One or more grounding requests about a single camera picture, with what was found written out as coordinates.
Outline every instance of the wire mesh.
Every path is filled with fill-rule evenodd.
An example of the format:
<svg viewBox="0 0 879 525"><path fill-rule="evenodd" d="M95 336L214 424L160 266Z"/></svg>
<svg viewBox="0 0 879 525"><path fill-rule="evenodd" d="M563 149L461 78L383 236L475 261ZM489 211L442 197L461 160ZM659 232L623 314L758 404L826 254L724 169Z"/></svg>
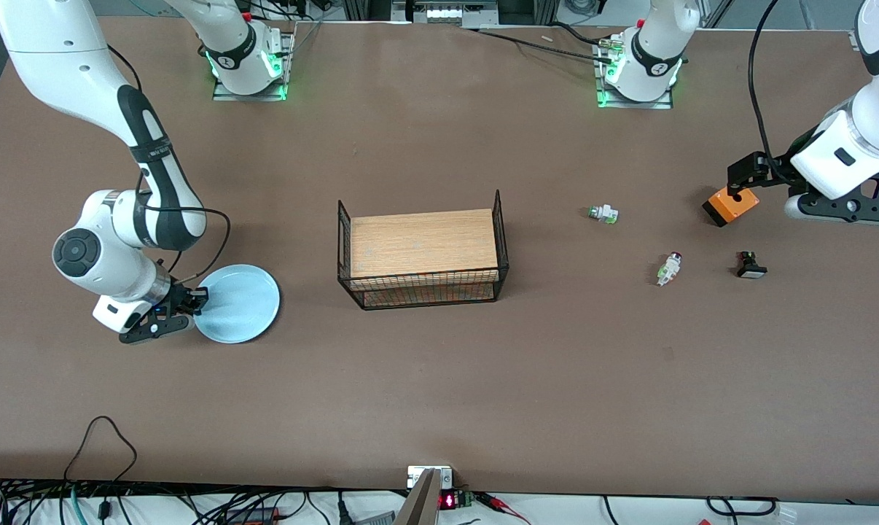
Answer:
<svg viewBox="0 0 879 525"><path fill-rule="evenodd" d="M496 267L353 278L352 218L340 201L337 278L363 310L496 301L509 269L500 192L495 192L492 226Z"/></svg>

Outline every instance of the orange block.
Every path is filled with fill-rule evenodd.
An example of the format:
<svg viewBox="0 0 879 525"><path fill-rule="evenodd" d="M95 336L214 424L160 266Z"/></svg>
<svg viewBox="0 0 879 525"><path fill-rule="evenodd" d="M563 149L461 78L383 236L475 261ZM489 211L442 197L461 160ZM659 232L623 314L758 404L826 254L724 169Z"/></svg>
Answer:
<svg viewBox="0 0 879 525"><path fill-rule="evenodd" d="M709 197L702 205L702 209L706 210L720 228L742 216L759 202L760 199L757 199L757 196L749 189L740 190L736 195L729 195L728 189L722 188Z"/></svg>

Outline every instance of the wooden board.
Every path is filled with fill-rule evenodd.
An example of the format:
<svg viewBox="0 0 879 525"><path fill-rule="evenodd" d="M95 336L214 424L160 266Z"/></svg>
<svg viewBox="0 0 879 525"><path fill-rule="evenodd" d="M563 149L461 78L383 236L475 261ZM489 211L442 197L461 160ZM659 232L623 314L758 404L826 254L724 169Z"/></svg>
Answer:
<svg viewBox="0 0 879 525"><path fill-rule="evenodd" d="M359 217L351 239L353 279L497 266L490 209Z"/></svg>

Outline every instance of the black button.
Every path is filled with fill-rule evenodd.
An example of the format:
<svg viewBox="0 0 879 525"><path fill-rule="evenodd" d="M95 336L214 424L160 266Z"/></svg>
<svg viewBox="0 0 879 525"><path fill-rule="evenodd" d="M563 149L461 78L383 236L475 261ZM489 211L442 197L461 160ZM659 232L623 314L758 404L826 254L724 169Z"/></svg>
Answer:
<svg viewBox="0 0 879 525"><path fill-rule="evenodd" d="M61 260L63 260L63 252L61 252L62 249L63 239L57 239L57 242L54 243L54 263L59 263Z"/></svg>
<svg viewBox="0 0 879 525"><path fill-rule="evenodd" d="M839 147L839 149L835 150L835 157L838 157L838 160L845 164L845 166L850 166L855 163L855 158L851 156L851 153L846 152L843 147Z"/></svg>
<svg viewBox="0 0 879 525"><path fill-rule="evenodd" d="M87 254L83 256L83 260L89 263L90 266L93 266L93 263L99 258L99 243L96 242L96 237L93 236L90 240L87 240L86 246Z"/></svg>
<svg viewBox="0 0 879 525"><path fill-rule="evenodd" d="M81 276L85 276L90 271L90 266L84 265L83 262L70 262L70 260L57 262L57 267L60 268L63 275L70 276L71 278L81 278Z"/></svg>
<svg viewBox="0 0 879 525"><path fill-rule="evenodd" d="M67 242L63 243L63 258L71 262L83 259L86 252L86 243L79 239L67 239Z"/></svg>
<svg viewBox="0 0 879 525"><path fill-rule="evenodd" d="M85 228L74 228L60 236L54 244L54 263L64 275L79 278L93 268L101 249L96 233Z"/></svg>

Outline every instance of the robot arm logo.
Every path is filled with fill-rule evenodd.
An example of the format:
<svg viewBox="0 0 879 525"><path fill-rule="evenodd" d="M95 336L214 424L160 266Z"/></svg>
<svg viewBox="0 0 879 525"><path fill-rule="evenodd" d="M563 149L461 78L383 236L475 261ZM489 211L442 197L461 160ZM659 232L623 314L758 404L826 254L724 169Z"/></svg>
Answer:
<svg viewBox="0 0 879 525"><path fill-rule="evenodd" d="M223 69L234 69L235 67L235 61L227 56L217 57L216 63L218 63Z"/></svg>

